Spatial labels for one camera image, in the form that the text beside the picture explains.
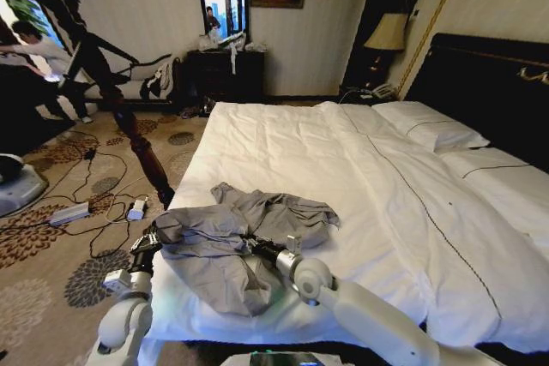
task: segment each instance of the white charger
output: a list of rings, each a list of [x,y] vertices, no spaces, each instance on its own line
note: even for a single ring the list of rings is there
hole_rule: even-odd
[[[134,206],[128,212],[129,220],[143,219],[143,215],[145,214],[145,207],[147,205],[147,200],[148,200],[148,197],[146,197],[144,201],[142,201],[141,199],[136,199]]]

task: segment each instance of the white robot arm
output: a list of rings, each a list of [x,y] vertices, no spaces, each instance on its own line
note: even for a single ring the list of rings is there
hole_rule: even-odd
[[[252,253],[263,256],[288,277],[308,304],[328,308],[338,323],[367,344],[387,363],[402,366],[502,365],[473,347],[441,345],[409,317],[354,282],[337,279],[318,259],[303,259],[300,241],[289,237],[288,248],[268,239],[247,239]]]
[[[300,241],[289,237],[288,248],[260,237],[245,241],[255,255],[271,261],[308,304],[328,308],[348,332],[387,363],[399,366],[497,366],[498,361],[473,347],[441,345],[399,309],[364,287],[337,279],[318,259],[304,259]],[[143,337],[151,326],[153,256],[161,244],[155,233],[132,247],[134,264],[127,272],[107,274],[105,286],[120,298],[100,323],[99,338],[87,366],[136,366]]]
[[[134,262],[130,270],[106,275],[103,285],[118,295],[99,327],[87,366],[136,366],[142,340],[153,321],[151,278],[153,256],[162,247],[156,234],[140,237],[131,247]]]

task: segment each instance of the dark wooden dresser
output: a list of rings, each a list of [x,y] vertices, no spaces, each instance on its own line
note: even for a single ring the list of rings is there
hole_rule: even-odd
[[[201,98],[209,97],[216,102],[262,102],[265,53],[239,51],[235,75],[228,50],[190,51],[187,59]]]

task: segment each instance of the pillow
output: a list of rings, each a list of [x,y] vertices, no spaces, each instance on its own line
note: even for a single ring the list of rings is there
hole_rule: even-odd
[[[490,143],[481,134],[420,102],[389,102],[373,110],[393,124],[403,135],[431,152],[464,147],[484,147]]]
[[[549,259],[549,175],[490,147],[440,156]]]

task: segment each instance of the floral rug pattern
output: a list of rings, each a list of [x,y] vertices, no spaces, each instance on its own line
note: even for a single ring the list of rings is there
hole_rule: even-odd
[[[177,188],[207,119],[154,112],[136,117]],[[93,158],[84,159],[90,153]],[[148,180],[140,179],[130,140],[108,112],[95,113],[93,123],[78,123],[24,159],[49,185],[39,200],[0,218],[0,365],[83,365],[115,302],[103,278],[130,264],[132,243],[163,207]],[[130,203],[144,196],[144,219],[127,223]],[[52,213],[84,201],[89,216],[48,225]]]

